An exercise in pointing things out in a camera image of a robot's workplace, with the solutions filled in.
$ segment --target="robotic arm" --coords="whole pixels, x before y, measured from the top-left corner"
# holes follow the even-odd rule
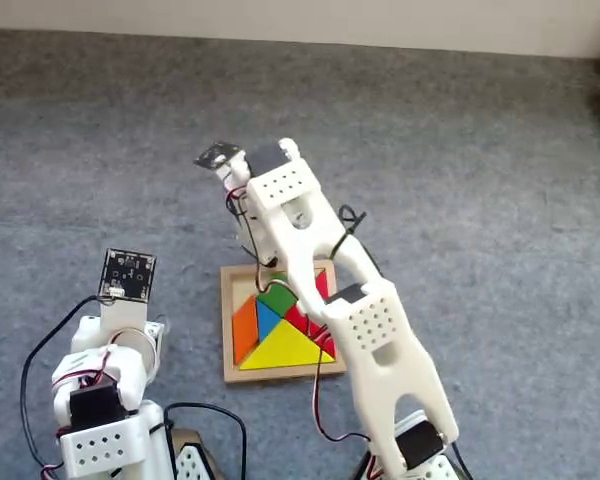
[[[385,478],[457,478],[440,455],[458,438],[458,426],[435,365],[394,284],[342,225],[295,142],[282,139],[249,154],[216,144],[196,163],[222,180],[244,248],[262,265],[284,265],[301,310],[329,327]],[[356,283],[325,302],[313,277],[316,256],[332,257]],[[415,397],[424,413],[395,425],[396,403],[404,395]]]
[[[144,400],[165,325],[147,321],[155,257],[108,250],[101,315],[85,316],[52,375],[57,437],[68,478],[174,478],[163,411]],[[47,472],[43,469],[43,478]]]

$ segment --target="tangram puzzle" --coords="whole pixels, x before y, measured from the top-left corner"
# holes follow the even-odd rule
[[[316,263],[316,288],[323,298],[335,292],[330,262]],[[321,372],[345,370],[333,339],[303,315],[296,298],[274,284],[266,293],[254,285],[255,267],[222,269],[223,348],[225,381],[238,382],[314,375],[322,345]],[[268,279],[286,281],[284,272]]]

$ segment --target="red triangle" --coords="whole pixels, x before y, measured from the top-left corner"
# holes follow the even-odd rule
[[[329,286],[327,285],[327,271],[322,270],[316,277],[316,288],[323,299],[329,298]]]
[[[304,335],[307,335],[307,323],[308,323],[309,324],[308,325],[309,326],[309,335],[307,335],[307,337],[309,337],[311,340],[313,340],[312,337],[316,333],[318,333],[318,331],[321,328],[319,325],[317,325],[316,323],[314,323],[311,320],[309,320],[306,317],[306,315],[303,315],[302,313],[300,313],[300,310],[298,309],[297,305],[294,305],[293,307],[291,307],[291,309],[287,312],[287,314],[284,316],[284,318],[291,325],[293,325],[298,330],[300,330]],[[315,344],[317,344],[318,346],[320,346],[320,344],[322,344],[322,340],[323,339],[324,339],[324,334],[321,335],[320,338],[317,341],[313,340],[313,342]],[[332,338],[329,338],[329,340],[327,340],[326,342],[324,342],[322,350],[324,350],[325,353],[328,353],[333,358],[335,358],[335,356],[336,356],[336,349],[335,349],[335,345],[333,343],[333,339]]]

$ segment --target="green triangle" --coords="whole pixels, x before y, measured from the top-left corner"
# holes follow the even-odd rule
[[[280,272],[274,273],[271,278],[277,278],[284,282],[287,281],[287,276]],[[284,317],[289,309],[297,302],[296,297],[294,297],[288,289],[275,283],[271,285],[271,288],[267,293],[258,295],[258,300],[280,315],[280,317]]]

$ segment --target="carpet floor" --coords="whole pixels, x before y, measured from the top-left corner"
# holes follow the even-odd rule
[[[249,263],[219,183],[223,139],[293,137],[395,282],[438,366],[476,479],[600,479],[600,66],[336,45],[0,31],[0,479],[35,478],[18,417],[24,358],[97,288],[107,247],[158,256],[150,316],[172,325],[147,397],[245,420],[252,479],[346,479],[364,445],[313,425],[311,379],[227,386],[219,270]],[[95,307],[85,312],[97,313]],[[54,445],[50,374],[30,380]],[[346,376],[326,428],[359,428]],[[400,414],[405,413],[401,405]],[[201,431],[229,479],[239,435]]]

